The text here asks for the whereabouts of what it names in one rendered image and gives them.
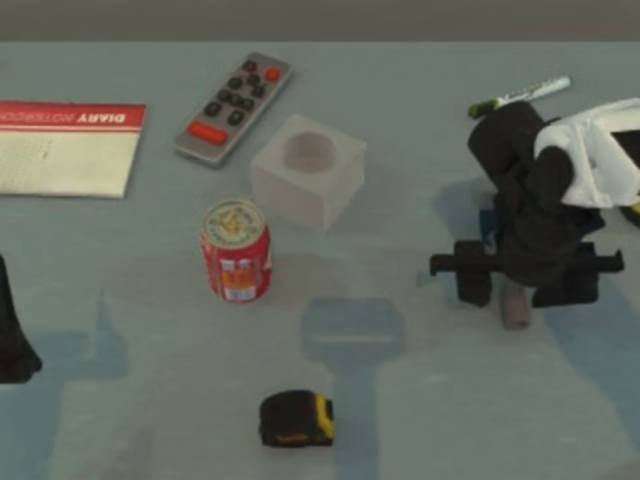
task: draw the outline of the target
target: can top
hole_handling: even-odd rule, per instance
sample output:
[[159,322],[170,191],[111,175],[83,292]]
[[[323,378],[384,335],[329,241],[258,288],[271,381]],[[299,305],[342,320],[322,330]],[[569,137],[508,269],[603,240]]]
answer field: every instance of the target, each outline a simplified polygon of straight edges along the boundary
[[216,247],[236,250],[254,243],[265,227],[264,217],[249,200],[224,200],[205,215],[202,231]]

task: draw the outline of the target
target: remote control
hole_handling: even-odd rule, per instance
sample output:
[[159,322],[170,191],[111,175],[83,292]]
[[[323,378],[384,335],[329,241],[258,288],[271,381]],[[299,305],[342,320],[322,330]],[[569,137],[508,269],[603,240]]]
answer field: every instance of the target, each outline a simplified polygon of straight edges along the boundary
[[218,167],[291,77],[290,64],[249,54],[178,134],[178,153]]

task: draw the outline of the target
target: table surface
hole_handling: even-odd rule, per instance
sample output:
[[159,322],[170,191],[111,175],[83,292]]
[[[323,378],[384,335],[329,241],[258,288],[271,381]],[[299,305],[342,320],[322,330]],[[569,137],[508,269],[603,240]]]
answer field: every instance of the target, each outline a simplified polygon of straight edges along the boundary
[[[296,77],[215,172],[173,135],[251,50]],[[460,305],[433,253],[475,238],[466,107],[557,74],[546,117],[637,95],[633,44],[4,44],[6,98],[145,102],[122,201],[3,198],[0,248],[45,362],[0,390],[6,480],[632,480],[640,475],[639,232],[597,234],[627,271],[592,307],[502,329]],[[197,246],[207,207],[250,193],[249,163],[299,113],[368,142],[367,181],[326,235],[278,219],[268,294],[226,305]],[[390,342],[340,347],[356,325]],[[260,401],[309,388],[335,402],[337,444],[260,445]]]

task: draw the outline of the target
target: marker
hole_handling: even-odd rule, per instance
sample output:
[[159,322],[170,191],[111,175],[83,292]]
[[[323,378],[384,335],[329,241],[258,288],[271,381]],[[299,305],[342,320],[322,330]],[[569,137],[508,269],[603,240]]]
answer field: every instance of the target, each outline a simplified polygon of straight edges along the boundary
[[553,78],[545,82],[511,92],[503,97],[492,98],[484,102],[476,103],[469,107],[469,116],[473,119],[483,117],[504,105],[523,100],[535,100],[536,98],[546,97],[552,93],[565,90],[571,86],[571,78],[567,76]]

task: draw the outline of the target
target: red can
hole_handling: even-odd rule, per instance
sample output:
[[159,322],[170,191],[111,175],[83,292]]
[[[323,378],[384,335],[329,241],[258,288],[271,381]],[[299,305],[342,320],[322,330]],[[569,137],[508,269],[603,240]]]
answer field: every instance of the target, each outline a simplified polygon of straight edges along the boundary
[[230,303],[260,298],[271,281],[271,238],[249,200],[225,200],[206,214],[200,246],[214,292]]

